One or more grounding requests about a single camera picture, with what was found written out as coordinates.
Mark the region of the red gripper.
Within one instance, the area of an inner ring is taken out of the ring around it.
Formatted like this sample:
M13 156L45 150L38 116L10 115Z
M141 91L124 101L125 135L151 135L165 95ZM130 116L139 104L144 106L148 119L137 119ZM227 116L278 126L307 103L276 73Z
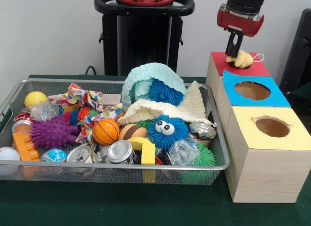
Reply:
M217 24L230 32L230 37L226 47L226 55L238 56L244 35L255 36L264 21L263 14L243 15L229 9L226 4L222 4L217 14Z

